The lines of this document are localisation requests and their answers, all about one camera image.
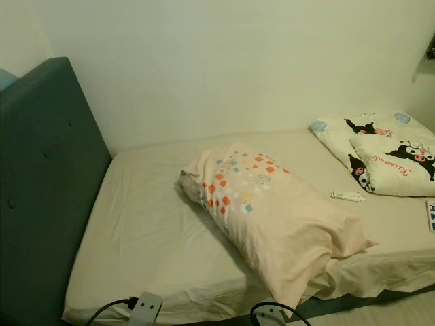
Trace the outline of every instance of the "blue polka dot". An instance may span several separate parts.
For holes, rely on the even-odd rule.
[[[399,120],[400,122],[403,122],[404,124],[408,124],[411,120],[409,116],[401,113],[396,113],[394,117]]]
[[[311,130],[312,131],[324,131],[325,127],[326,127],[326,123],[320,120],[315,120],[312,124],[311,124]]]

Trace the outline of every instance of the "bed frame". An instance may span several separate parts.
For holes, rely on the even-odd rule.
[[[0,322],[65,325],[69,275],[111,157],[67,58],[45,61],[0,100]],[[311,298],[298,310],[321,316],[432,290]],[[213,324],[250,325],[246,316]]]

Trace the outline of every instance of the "cream bed sheet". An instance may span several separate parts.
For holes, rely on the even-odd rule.
[[[249,312],[269,294],[212,218],[174,186],[183,166],[205,149],[234,141],[256,147],[324,193],[361,189],[308,130],[242,134],[145,147],[118,154],[103,181],[77,254],[63,318],[82,324],[112,300],[149,291],[163,297],[157,323],[173,325]],[[415,291],[435,283],[435,235],[424,198],[364,193],[364,203],[336,200],[363,218],[379,242],[330,261],[302,300],[384,289]],[[126,307],[101,315],[122,325]]]

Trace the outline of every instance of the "remote control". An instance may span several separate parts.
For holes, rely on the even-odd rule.
[[[435,233],[435,200],[426,200],[428,208],[429,230]]]

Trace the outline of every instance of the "floor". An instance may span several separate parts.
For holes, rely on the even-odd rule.
[[[435,325],[435,291],[382,306],[310,318],[311,326],[432,326]],[[288,326],[303,326],[302,321]]]

